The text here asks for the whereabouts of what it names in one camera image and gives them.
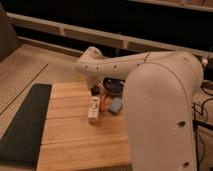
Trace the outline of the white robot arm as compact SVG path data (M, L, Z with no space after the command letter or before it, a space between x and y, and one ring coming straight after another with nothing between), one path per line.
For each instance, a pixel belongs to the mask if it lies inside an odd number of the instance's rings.
M133 171L197 171L192 98L203 68L183 51L105 58L95 47L77 60L78 72L121 79Z

